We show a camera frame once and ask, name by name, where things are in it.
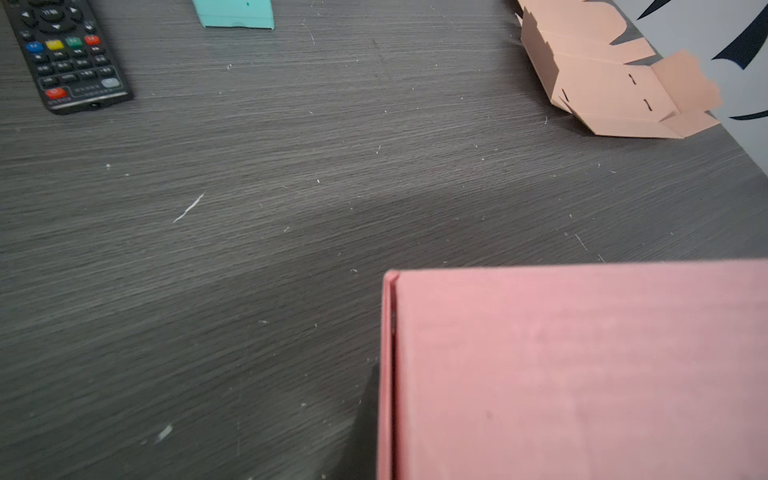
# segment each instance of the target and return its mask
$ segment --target turquoise object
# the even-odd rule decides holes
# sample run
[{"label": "turquoise object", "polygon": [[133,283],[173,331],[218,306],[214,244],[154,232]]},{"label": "turquoise object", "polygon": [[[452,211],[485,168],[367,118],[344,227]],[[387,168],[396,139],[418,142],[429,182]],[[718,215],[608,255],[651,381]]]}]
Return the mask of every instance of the turquoise object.
[{"label": "turquoise object", "polygon": [[204,27],[275,28],[271,0],[192,0]]}]

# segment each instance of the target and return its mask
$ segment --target black remote control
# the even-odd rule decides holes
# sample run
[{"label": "black remote control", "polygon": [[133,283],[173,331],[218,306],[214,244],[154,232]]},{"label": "black remote control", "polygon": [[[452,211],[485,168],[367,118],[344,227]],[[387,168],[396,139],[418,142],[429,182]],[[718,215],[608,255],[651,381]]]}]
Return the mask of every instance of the black remote control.
[{"label": "black remote control", "polygon": [[97,110],[133,98],[87,0],[2,2],[49,111]]}]

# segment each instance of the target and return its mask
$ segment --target black wall decal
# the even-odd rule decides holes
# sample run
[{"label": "black wall decal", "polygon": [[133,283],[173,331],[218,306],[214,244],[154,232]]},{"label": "black wall decal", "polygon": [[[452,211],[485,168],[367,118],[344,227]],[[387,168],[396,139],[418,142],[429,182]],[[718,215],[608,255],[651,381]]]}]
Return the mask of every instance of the black wall decal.
[{"label": "black wall decal", "polygon": [[653,3],[650,4],[648,8],[645,9],[645,12],[643,12],[642,15],[637,17],[637,20],[640,20],[643,17],[647,17],[648,15],[652,14],[659,8],[665,6],[667,3],[671,2],[672,0],[654,0]]},{"label": "black wall decal", "polygon": [[741,32],[730,45],[725,47],[722,52],[715,55],[715,58],[724,58],[731,60],[745,69],[757,56],[757,52],[765,45],[768,38],[768,5],[755,18],[750,26]]},{"label": "black wall decal", "polygon": [[758,112],[756,114],[740,115],[739,117],[731,117],[734,120],[755,120],[757,118],[768,117],[768,110]]}]

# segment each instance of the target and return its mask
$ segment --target white button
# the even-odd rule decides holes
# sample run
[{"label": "white button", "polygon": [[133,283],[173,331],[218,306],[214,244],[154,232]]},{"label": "white button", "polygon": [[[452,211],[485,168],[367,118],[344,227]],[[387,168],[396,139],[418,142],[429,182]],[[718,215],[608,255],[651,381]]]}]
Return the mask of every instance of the white button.
[{"label": "white button", "polygon": [[116,78],[105,78],[101,81],[101,84],[106,88],[117,88],[120,86],[120,81]]}]

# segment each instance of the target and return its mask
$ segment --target pink cardboard box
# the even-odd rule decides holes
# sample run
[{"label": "pink cardboard box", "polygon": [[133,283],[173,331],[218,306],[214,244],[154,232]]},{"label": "pink cardboard box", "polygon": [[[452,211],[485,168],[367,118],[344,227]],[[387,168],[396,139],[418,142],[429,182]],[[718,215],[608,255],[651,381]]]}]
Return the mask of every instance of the pink cardboard box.
[{"label": "pink cardboard box", "polygon": [[768,478],[768,260],[389,272],[379,480]]}]

